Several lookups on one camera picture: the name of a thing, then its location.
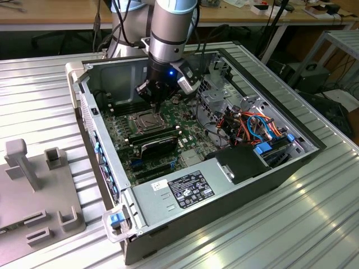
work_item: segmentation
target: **metal shelf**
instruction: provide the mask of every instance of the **metal shelf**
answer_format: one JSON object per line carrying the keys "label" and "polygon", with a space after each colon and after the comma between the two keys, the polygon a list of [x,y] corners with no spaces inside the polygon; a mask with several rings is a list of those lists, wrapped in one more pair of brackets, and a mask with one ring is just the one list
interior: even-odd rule
{"label": "metal shelf", "polygon": [[[345,51],[351,57],[359,60],[359,31],[324,31],[320,35],[317,42],[314,44],[304,61],[301,63],[297,71],[294,73],[291,80],[288,82],[288,85],[293,86],[296,83],[301,73],[304,71],[310,60],[313,59],[314,55],[321,48],[325,41],[331,42],[332,45],[322,56],[321,60],[319,61],[320,65],[324,65],[324,63],[328,60],[328,58],[336,48]],[[358,75],[359,70],[355,72],[351,78],[349,78],[344,88],[346,88],[350,84],[350,82]]]}

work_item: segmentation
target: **white box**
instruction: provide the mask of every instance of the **white box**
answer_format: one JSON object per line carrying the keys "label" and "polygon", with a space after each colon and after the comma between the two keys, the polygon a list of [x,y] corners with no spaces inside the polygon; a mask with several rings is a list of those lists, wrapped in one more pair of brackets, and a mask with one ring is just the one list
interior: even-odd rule
{"label": "white box", "polygon": [[[272,14],[271,14],[271,17],[272,17],[272,18],[274,18],[274,17],[277,15],[279,9],[280,9],[280,7],[276,7],[276,6],[273,8],[273,12],[272,12]],[[269,17],[269,16],[270,16],[270,13],[271,13],[271,6],[268,7],[268,9],[266,10],[265,14]],[[288,11],[283,10],[283,13],[282,13],[281,17],[284,17],[287,13],[288,13]]]}
{"label": "white box", "polygon": [[267,10],[260,10],[260,9],[256,8],[255,6],[252,6],[251,11],[257,15],[265,15]]}

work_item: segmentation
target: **sticker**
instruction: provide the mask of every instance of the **sticker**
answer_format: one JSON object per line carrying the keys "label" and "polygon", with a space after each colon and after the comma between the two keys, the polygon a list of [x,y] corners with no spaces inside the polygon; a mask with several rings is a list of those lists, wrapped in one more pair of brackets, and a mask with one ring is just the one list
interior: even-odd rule
{"label": "sticker", "polygon": [[157,182],[155,182],[155,183],[152,183],[151,186],[152,186],[152,189],[153,189],[154,191],[158,191],[158,190],[160,190],[160,189],[163,189],[163,188],[165,188],[165,187],[168,187],[168,185],[167,185],[167,180],[166,180],[166,179],[162,179],[162,180],[160,180],[160,181],[157,181]]}
{"label": "sticker", "polygon": [[182,178],[170,181],[168,182],[168,186],[180,208],[183,209],[193,206],[214,195],[214,192],[207,180],[201,174],[201,171],[195,171]]}

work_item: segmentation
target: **motherboard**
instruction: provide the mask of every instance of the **motherboard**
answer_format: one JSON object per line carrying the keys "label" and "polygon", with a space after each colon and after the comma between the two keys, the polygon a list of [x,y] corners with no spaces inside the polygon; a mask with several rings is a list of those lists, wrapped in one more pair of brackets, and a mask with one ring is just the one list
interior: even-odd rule
{"label": "motherboard", "polygon": [[160,113],[151,109],[127,115],[102,112],[132,186],[200,163],[218,149],[198,125],[192,103],[179,99],[176,95],[165,101]]}

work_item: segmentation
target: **blue latch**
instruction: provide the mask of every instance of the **blue latch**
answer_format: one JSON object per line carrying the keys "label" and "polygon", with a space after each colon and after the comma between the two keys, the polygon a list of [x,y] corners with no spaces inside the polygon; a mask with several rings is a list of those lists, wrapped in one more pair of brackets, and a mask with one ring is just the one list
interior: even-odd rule
{"label": "blue latch", "polygon": [[294,135],[292,135],[291,133],[289,133],[288,135],[287,135],[287,138],[288,138],[288,140],[289,141],[291,141],[291,142],[293,142],[296,138],[294,137]]}
{"label": "blue latch", "polygon": [[99,151],[99,147],[100,147],[100,143],[96,142],[96,145],[95,145],[95,152],[96,153]]}
{"label": "blue latch", "polygon": [[119,227],[119,224],[124,222],[125,220],[126,220],[125,215],[122,212],[110,215],[110,221],[111,221],[112,228]]}
{"label": "blue latch", "polygon": [[267,142],[263,142],[260,144],[257,144],[255,147],[255,150],[258,152],[259,155],[270,151],[271,150],[271,146],[269,146],[269,144]]}

